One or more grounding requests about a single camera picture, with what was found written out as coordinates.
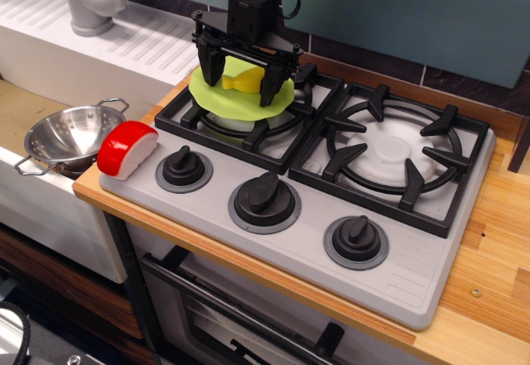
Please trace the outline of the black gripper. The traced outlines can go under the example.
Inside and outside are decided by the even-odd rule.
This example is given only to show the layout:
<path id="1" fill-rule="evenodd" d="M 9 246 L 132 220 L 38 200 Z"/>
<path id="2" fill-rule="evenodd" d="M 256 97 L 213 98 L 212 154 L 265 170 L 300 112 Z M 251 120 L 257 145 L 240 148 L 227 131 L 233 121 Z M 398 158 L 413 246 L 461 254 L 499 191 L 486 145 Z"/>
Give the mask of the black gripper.
<path id="1" fill-rule="evenodd" d="M 193 42 L 205 82 L 210 87 L 219 82 L 227 55 L 266 66 L 260 106 L 271 105 L 300 56 L 300 46 L 281 35 L 280 0 L 229 0 L 227 12 L 197 10 L 192 18 Z"/>

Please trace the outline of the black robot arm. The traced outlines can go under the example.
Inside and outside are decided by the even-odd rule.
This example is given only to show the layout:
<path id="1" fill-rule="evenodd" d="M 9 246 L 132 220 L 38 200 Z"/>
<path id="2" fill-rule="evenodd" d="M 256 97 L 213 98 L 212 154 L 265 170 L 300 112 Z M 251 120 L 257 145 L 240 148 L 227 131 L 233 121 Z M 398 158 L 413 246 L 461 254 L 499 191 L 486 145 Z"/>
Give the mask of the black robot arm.
<path id="1" fill-rule="evenodd" d="M 281 33 L 283 22 L 300 9 L 284 15 L 282 0 L 228 0 L 227 12 L 192 13 L 193 42 L 197 46 L 205 82 L 213 87 L 224 72 L 225 58 L 231 55 L 264 68 L 258 86 L 260 105 L 270 105 L 298 67 L 301 46 Z"/>

